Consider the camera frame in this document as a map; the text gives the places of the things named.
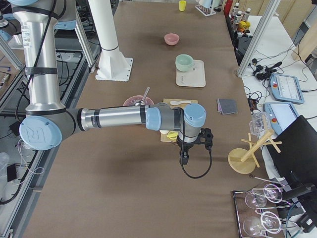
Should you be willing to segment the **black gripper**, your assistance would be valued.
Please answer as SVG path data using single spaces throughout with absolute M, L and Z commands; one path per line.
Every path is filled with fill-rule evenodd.
M 181 148 L 180 149 L 180 164 L 186 165 L 188 164 L 189 154 L 188 151 L 194 145 L 202 145 L 204 144 L 205 149 L 211 152 L 213 146 L 213 134 L 211 129 L 202 128 L 198 137 L 193 142 L 184 142 L 182 140 L 182 136 L 177 138 L 177 144 Z

